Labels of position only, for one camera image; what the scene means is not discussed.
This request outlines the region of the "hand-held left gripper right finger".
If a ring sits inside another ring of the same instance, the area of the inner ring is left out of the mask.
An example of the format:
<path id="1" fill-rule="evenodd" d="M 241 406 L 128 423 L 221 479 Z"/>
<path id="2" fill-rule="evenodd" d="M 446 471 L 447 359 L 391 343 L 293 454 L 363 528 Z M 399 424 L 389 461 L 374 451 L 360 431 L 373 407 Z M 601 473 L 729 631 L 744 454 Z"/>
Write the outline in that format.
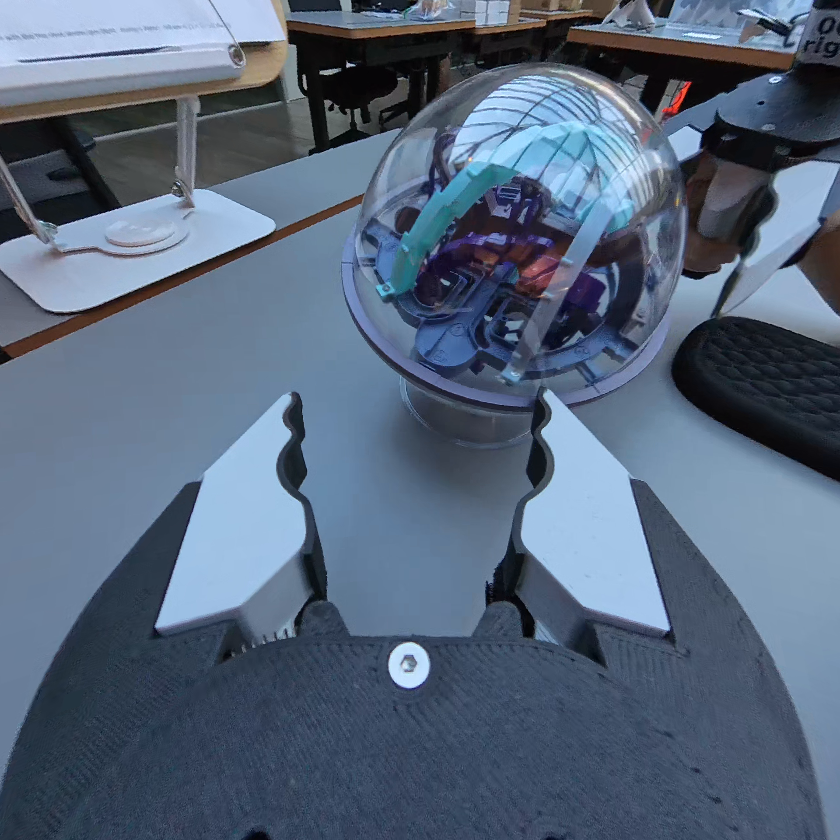
<path id="1" fill-rule="evenodd" d="M 516 606 L 539 641 L 582 647 L 596 624 L 666 638 L 671 622 L 621 462 L 551 391 L 534 403 L 527 477 L 489 602 Z"/>

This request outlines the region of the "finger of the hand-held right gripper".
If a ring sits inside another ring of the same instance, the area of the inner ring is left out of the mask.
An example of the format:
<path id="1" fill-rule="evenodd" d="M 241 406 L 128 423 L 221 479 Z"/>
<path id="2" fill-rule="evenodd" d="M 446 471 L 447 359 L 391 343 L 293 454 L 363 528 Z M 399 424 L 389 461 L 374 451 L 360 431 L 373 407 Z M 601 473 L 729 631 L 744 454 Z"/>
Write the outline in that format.
<path id="1" fill-rule="evenodd" d="M 668 132 L 666 139 L 674 152 L 679 167 L 696 167 L 702 154 L 702 132 L 686 125 L 674 132 Z"/>
<path id="2" fill-rule="evenodd" d="M 822 226 L 821 218 L 767 218 L 762 221 L 723 283 L 710 317 L 724 317 L 748 300 L 776 271 L 792 262 Z"/>

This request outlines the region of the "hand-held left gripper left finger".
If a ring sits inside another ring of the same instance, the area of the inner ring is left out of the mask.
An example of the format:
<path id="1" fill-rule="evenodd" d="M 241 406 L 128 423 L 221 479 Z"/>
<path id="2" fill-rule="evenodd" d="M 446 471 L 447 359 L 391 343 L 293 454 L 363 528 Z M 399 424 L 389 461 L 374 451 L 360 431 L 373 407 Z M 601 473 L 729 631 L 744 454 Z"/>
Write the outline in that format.
<path id="1" fill-rule="evenodd" d="M 235 622 L 247 644 L 298 635 L 327 599 L 307 477 L 302 400 L 283 395 L 203 474 L 155 630 Z"/>

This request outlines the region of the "clear plastic ring stand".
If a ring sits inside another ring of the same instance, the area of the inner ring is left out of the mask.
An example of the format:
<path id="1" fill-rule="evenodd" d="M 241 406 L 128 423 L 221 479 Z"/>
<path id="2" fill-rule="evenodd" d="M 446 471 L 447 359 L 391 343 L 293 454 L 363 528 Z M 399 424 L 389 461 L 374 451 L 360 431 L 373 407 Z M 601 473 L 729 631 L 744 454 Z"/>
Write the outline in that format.
<path id="1" fill-rule="evenodd" d="M 507 412 L 472 406 L 400 379 L 404 407 L 422 427 L 450 443 L 473 449 L 501 449 L 530 438 L 532 410 Z"/>

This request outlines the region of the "clear maze ball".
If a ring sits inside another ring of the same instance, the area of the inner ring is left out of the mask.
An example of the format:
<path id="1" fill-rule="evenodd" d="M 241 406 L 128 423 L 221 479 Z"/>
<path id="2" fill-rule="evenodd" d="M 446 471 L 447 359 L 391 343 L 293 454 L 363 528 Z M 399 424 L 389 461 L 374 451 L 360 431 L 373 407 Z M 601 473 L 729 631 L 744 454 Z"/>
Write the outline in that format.
<path id="1" fill-rule="evenodd" d="M 410 390 L 491 412 L 616 391 L 665 341 L 687 207 L 655 117 L 595 73 L 485 70 L 385 152 L 342 257 L 351 317 Z"/>

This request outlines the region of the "person's right hand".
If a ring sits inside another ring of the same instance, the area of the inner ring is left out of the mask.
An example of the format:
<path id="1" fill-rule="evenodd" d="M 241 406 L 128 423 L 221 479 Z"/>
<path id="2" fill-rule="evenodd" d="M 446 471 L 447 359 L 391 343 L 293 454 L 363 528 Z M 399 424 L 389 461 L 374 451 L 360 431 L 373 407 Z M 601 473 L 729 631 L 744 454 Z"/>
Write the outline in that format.
<path id="1" fill-rule="evenodd" d="M 698 219 L 706 201 L 708 188 L 717 171 L 715 158 L 707 152 L 683 166 L 686 174 L 686 204 L 688 231 L 682 273 L 687 277 L 702 278 L 719 272 L 722 266 L 739 257 L 741 245 L 737 238 L 706 238 L 700 234 Z"/>

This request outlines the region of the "dark desk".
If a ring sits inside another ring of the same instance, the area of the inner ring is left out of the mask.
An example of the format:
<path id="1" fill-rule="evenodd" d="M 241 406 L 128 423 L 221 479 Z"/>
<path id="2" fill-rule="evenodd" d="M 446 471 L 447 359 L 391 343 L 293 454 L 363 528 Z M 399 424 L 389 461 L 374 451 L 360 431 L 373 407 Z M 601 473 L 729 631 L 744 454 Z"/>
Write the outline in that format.
<path id="1" fill-rule="evenodd" d="M 656 115 L 671 81 L 688 81 L 685 106 L 700 104 L 737 85 L 771 72 L 786 72 L 794 52 L 739 43 L 736 35 L 720 38 L 669 36 L 666 28 L 652 33 L 611 25 L 575 26 L 567 42 L 594 56 L 610 55 L 622 66 L 646 76 L 641 104 Z"/>
<path id="2" fill-rule="evenodd" d="M 287 16 L 287 36 L 295 46 L 297 68 L 307 90 L 313 148 L 317 154 L 336 148 L 329 137 L 325 70 L 344 62 L 368 67 L 405 67 L 408 77 L 407 117 L 413 119 L 426 102 L 438 95 L 439 64 L 463 44 L 489 36 L 507 37 L 497 50 L 530 49 L 531 35 L 545 22 L 525 17 L 515 24 L 478 26 L 473 19 L 434 20 L 427 23 L 382 19 L 342 10 L 298 12 Z"/>

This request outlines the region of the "black mesh wrist rest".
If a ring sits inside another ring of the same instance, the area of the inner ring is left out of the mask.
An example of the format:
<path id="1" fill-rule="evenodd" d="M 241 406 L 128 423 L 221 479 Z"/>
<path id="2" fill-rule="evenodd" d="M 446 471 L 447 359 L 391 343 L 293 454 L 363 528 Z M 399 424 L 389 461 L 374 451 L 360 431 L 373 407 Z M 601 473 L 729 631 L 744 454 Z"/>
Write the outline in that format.
<path id="1" fill-rule="evenodd" d="M 709 319 L 671 365 L 704 414 L 815 472 L 839 480 L 839 349 L 742 317 Z"/>

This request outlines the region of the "black office chair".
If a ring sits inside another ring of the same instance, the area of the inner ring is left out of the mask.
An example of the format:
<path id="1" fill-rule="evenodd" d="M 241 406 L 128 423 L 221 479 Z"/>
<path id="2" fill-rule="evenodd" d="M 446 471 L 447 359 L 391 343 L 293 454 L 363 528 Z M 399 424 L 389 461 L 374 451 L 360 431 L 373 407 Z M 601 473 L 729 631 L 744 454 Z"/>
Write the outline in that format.
<path id="1" fill-rule="evenodd" d="M 359 111 L 364 123 L 370 123 L 373 100 L 389 96 L 398 84 L 396 71 L 384 66 L 347 66 L 320 79 L 329 110 L 338 108 L 350 117 L 350 127 L 330 141 L 331 149 L 367 139 L 369 134 L 358 128 L 355 112 Z"/>

